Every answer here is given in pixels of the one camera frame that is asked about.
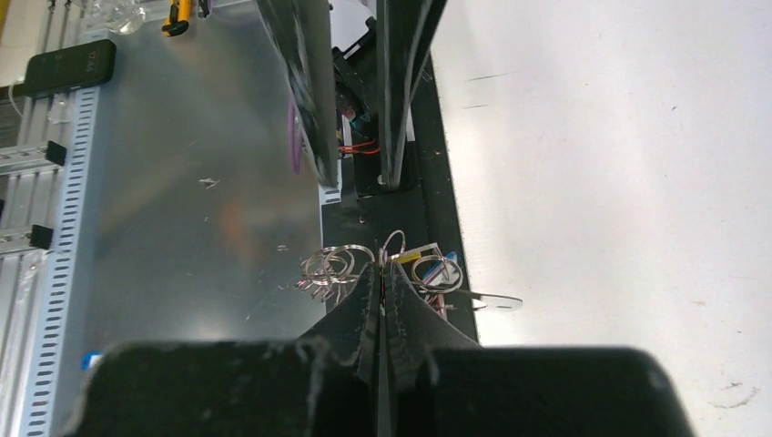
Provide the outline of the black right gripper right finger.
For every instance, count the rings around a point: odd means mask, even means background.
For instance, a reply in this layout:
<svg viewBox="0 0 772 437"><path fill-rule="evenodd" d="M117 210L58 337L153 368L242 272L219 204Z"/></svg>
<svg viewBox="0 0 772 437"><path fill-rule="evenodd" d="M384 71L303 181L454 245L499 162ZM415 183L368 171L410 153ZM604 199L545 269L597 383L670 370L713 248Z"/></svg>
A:
<svg viewBox="0 0 772 437"><path fill-rule="evenodd" d="M690 436L660 363L628 347L484 348L382 270L395 436Z"/></svg>

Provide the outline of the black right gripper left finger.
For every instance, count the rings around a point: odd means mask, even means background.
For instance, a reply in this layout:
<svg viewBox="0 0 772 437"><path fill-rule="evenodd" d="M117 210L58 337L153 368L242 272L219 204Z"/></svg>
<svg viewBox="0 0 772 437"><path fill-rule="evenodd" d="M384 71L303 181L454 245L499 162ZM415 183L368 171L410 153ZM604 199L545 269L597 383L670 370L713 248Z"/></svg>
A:
<svg viewBox="0 0 772 437"><path fill-rule="evenodd" d="M64 436L372 436L381 283L352 292L295 340L137 342L90 372Z"/></svg>

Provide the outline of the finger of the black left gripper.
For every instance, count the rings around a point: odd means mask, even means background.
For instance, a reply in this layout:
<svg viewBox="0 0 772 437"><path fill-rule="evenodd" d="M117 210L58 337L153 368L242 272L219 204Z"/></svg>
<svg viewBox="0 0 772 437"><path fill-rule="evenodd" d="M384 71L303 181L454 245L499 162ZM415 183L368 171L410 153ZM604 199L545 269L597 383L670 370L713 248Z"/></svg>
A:
<svg viewBox="0 0 772 437"><path fill-rule="evenodd" d="M310 158L323 187L337 184L336 97L329 3L258 1L261 19L285 64Z"/></svg>
<svg viewBox="0 0 772 437"><path fill-rule="evenodd" d="M376 3L381 177L388 189L401 184L408 113L446 5L446 0Z"/></svg>

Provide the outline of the large steel keyring plate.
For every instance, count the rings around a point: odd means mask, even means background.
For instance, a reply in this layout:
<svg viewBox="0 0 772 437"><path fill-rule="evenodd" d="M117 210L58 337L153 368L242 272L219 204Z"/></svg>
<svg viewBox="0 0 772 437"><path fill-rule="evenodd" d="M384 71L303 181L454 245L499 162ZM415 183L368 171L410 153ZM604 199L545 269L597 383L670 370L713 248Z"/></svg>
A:
<svg viewBox="0 0 772 437"><path fill-rule="evenodd" d="M514 311L523 306L517 297L465 289L466 278L456 252L444 253L435 242L409 249L406 234L400 229L375 250L354 243L317 250L300 263L300 279L294 288L336 306L353 291L367 264L379 267L387 261L404 267L408 284L445 319L456 309L451 295L469 298L474 311Z"/></svg>

